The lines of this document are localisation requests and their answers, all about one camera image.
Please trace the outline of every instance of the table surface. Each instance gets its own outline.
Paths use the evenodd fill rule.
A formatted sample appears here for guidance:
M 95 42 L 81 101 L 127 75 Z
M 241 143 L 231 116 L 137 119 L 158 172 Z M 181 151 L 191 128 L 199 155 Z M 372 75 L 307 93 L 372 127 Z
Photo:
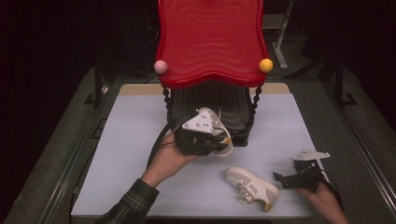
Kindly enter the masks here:
M 266 83 L 246 147 L 235 147 L 227 158 L 213 154 L 187 165 L 165 180 L 149 217 L 317 217 L 292 190 L 282 189 L 272 172 L 293 175 L 291 157 L 303 148 L 315 150 L 299 108 L 286 84 Z M 162 88 L 128 84 L 109 114 L 72 215 L 99 216 L 141 176 L 157 133 L 165 125 Z M 224 170 L 239 166 L 276 185 L 279 196 L 264 213 L 257 204 L 242 205 Z

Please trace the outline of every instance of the dark background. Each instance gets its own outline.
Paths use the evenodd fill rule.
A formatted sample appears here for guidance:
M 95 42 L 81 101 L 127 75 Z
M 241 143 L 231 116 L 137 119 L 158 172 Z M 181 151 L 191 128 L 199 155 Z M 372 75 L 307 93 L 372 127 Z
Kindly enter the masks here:
M 96 58 L 119 75 L 152 66 L 152 2 L 0 1 L 0 221 Z M 298 0 L 288 34 L 309 32 L 303 54 L 314 60 L 340 44 L 345 66 L 396 130 L 395 2 Z M 265 12 L 285 5 L 268 0 Z

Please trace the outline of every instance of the orange ball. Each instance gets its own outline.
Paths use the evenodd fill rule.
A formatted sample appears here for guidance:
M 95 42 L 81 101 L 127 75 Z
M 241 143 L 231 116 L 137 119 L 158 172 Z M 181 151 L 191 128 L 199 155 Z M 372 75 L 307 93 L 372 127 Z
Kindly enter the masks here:
M 260 71 L 264 73 L 269 73 L 272 70 L 273 66 L 274 64 L 270 59 L 263 59 L 259 63 Z

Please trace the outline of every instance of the robotic hand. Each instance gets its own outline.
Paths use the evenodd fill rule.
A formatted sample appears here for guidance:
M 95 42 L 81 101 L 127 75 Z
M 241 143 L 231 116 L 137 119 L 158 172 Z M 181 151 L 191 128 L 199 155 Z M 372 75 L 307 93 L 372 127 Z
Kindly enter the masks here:
M 198 113 L 174 131 L 175 142 L 181 153 L 207 156 L 213 152 L 218 156 L 229 155 L 233 150 L 233 142 L 218 115 L 206 107 L 199 109 Z

